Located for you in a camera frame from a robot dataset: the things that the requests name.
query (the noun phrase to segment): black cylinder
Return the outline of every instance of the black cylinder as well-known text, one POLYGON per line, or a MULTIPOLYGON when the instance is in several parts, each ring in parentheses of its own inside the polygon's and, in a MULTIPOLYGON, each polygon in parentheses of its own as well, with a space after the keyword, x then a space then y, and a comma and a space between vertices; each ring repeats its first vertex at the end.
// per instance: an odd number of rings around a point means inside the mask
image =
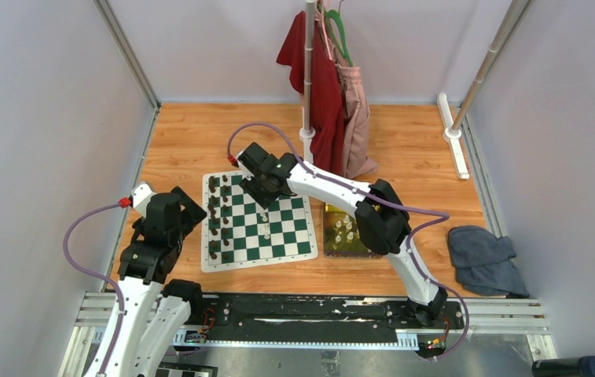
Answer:
POLYGON ((595 356, 539 360, 531 371, 534 377, 595 377, 595 356))

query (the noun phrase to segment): metal floor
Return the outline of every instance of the metal floor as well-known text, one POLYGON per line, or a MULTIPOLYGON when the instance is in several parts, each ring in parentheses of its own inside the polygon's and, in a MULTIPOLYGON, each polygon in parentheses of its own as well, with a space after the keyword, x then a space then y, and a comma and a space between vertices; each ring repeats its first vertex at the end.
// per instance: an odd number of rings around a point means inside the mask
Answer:
MULTIPOLYGON (((459 335, 448 337, 450 345, 459 335)), ((213 348, 164 361, 210 365, 217 377, 531 376, 526 335, 473 335, 436 364, 410 351, 213 348)))

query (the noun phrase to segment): red shirt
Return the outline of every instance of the red shirt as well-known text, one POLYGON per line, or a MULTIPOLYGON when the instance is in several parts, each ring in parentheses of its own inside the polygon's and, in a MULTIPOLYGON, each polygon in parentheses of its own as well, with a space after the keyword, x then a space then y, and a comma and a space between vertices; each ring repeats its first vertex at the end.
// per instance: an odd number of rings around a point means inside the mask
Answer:
MULTIPOLYGON (((290 83, 304 94, 304 32, 307 17, 304 12, 295 16, 288 36, 283 42, 277 63, 288 65, 290 83)), ((336 67, 322 46, 314 27, 314 50, 311 54, 310 124, 316 134, 311 142, 314 164, 334 174, 342 174, 343 102, 336 67)))

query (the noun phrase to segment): white pole base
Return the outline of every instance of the white pole base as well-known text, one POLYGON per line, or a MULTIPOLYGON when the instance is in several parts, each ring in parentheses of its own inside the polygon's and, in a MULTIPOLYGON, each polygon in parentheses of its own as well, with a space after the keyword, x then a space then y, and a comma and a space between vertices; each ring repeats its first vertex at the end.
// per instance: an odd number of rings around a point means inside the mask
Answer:
POLYGON ((305 130, 304 128, 299 129, 299 139, 304 144, 304 161, 308 161, 310 163, 314 163, 314 154, 311 153, 311 140, 313 140, 314 136, 316 136, 316 130, 311 128, 310 130, 305 130))
POLYGON ((471 174, 468 173, 466 167, 466 159, 464 158, 464 151, 461 149, 459 138, 461 137, 461 128, 452 130, 452 112, 450 106, 447 104, 447 96, 445 93, 439 94, 438 97, 439 112, 441 113, 441 120, 443 121, 443 139, 450 145, 450 153, 452 154, 452 161, 454 162, 454 169, 457 172, 457 178, 469 179, 471 174))

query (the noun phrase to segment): metal pole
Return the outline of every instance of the metal pole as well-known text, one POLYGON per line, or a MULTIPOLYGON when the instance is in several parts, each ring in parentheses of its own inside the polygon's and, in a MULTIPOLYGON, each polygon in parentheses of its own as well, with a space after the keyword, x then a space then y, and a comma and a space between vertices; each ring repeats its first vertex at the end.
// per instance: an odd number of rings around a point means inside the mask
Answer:
POLYGON ((466 113, 468 113, 473 102, 476 101, 487 74, 489 74, 490 69, 494 66, 496 58, 505 46, 505 41, 507 41, 509 36, 516 30, 517 25, 520 24, 524 14, 526 14, 526 9, 528 9, 528 6, 532 1, 533 0, 512 0, 510 3, 508 12, 503 17, 501 26, 498 27, 496 36, 494 36, 494 41, 490 44, 487 55, 485 56, 482 65, 480 65, 476 79, 473 80, 471 87, 468 88, 466 97, 464 97, 464 100, 461 102, 457 118, 452 124, 452 130, 457 130, 461 126, 466 113))
POLYGON ((307 2, 307 29, 304 38, 304 114, 302 127, 305 131, 311 130, 310 107, 311 107, 311 51, 314 50, 314 18, 316 2, 315 0, 306 0, 307 2))
POLYGON ((119 21, 116 19, 108 0, 94 0, 94 4, 98 8, 98 12, 100 12, 103 21, 107 24, 110 34, 112 34, 116 45, 121 50, 121 54, 124 59, 126 59, 130 71, 133 72, 135 79, 137 79, 138 84, 140 84, 140 88, 142 89, 142 92, 144 92, 145 97, 147 97, 147 101, 149 101, 155 111, 158 111, 160 106, 158 97, 156 97, 156 93, 153 91, 149 79, 147 79, 147 75, 142 71, 138 58, 135 56, 133 49, 131 49, 130 43, 126 38, 126 35, 123 33, 121 25, 119 25, 119 21))

